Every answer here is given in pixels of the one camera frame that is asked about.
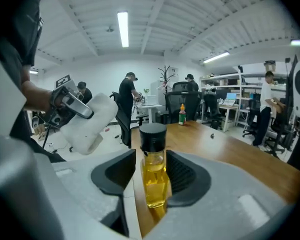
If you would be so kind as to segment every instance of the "oil bottle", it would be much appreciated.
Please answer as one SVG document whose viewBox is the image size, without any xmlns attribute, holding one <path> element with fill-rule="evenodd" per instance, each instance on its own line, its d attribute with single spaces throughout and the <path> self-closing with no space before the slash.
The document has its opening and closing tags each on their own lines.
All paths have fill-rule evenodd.
<svg viewBox="0 0 300 240">
<path fill-rule="evenodd" d="M 143 151 L 143 186 L 149 208 L 163 206 L 169 184 L 165 165 L 167 128 L 164 124 L 150 123 L 140 127 Z"/>
</svg>

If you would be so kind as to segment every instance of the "black office chair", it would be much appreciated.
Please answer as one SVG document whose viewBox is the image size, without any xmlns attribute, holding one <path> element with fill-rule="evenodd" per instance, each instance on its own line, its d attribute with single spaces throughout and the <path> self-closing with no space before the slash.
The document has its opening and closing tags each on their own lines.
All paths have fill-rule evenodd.
<svg viewBox="0 0 300 240">
<path fill-rule="evenodd" d="M 221 128 L 222 118 L 218 109 L 218 100 L 217 96 L 214 94 L 205 94 L 203 96 L 204 100 L 204 116 L 207 118 L 207 121 L 202 122 L 203 125 L 210 125 L 213 129 Z"/>
<path fill-rule="evenodd" d="M 189 82 L 175 82 L 172 86 L 172 92 L 187 92 Z"/>
<path fill-rule="evenodd" d="M 179 121 L 180 107 L 184 104 L 186 120 L 195 121 L 202 94 L 199 91 L 171 91 L 165 94 L 165 104 L 168 109 L 169 123 Z"/>
<path fill-rule="evenodd" d="M 285 104 L 286 99 L 281 98 L 280 102 Z M 289 118 L 292 113 L 293 107 L 287 106 L 282 113 L 277 113 L 271 129 L 276 132 L 276 138 L 269 137 L 264 145 L 270 148 L 267 153 L 277 157 L 277 152 L 281 154 L 287 149 L 291 149 L 294 138 L 296 137 L 296 132 L 293 132 L 293 128 L 289 125 Z"/>
<path fill-rule="evenodd" d="M 256 136 L 258 131 L 258 123 L 260 122 L 260 101 L 256 99 L 249 99 L 249 113 L 247 115 L 247 121 L 248 128 L 243 130 L 242 137 L 245 137 L 246 135 L 252 135 Z"/>
<path fill-rule="evenodd" d="M 130 120 L 125 114 L 122 106 L 121 106 L 121 95 L 117 92 L 112 92 L 110 98 L 113 97 L 113 100 L 118 106 L 118 112 L 116 113 L 115 119 L 118 121 L 118 124 L 121 127 L 121 140 L 122 143 L 128 146 L 131 149 L 131 129 L 130 129 Z"/>
</svg>

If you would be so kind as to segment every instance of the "black bottle cap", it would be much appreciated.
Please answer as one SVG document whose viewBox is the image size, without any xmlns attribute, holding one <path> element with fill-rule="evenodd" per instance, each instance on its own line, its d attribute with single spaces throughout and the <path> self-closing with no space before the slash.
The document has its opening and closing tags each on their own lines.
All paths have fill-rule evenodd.
<svg viewBox="0 0 300 240">
<path fill-rule="evenodd" d="M 144 152 L 160 152 L 166 147 L 167 127 L 161 123 L 149 123 L 140 128 L 141 150 Z"/>
</svg>

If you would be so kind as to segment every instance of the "white container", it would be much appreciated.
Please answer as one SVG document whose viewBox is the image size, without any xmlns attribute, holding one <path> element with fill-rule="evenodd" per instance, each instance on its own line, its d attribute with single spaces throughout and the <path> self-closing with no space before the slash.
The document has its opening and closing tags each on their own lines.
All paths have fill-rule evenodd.
<svg viewBox="0 0 300 240">
<path fill-rule="evenodd" d="M 144 96 L 144 103 L 142 103 L 142 105 L 151 106 L 156 104 L 157 104 L 157 96 L 155 95 Z"/>
<path fill-rule="evenodd" d="M 222 129 L 223 129 L 224 126 L 225 126 L 225 122 L 226 122 L 226 119 L 223 119 L 222 122 L 221 122 L 221 127 L 222 127 Z M 228 124 L 227 124 L 226 126 L 227 126 L 227 127 L 226 127 L 225 131 L 228 131 L 229 128 L 235 126 L 235 120 L 228 119 Z"/>
</svg>

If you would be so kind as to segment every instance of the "laptop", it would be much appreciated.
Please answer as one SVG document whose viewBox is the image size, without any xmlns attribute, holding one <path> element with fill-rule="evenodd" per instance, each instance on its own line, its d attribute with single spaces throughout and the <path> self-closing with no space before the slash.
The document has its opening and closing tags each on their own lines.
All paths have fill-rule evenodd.
<svg viewBox="0 0 300 240">
<path fill-rule="evenodd" d="M 237 94 L 235 92 L 228 92 L 225 100 L 219 102 L 219 105 L 233 106 L 236 103 Z"/>
</svg>

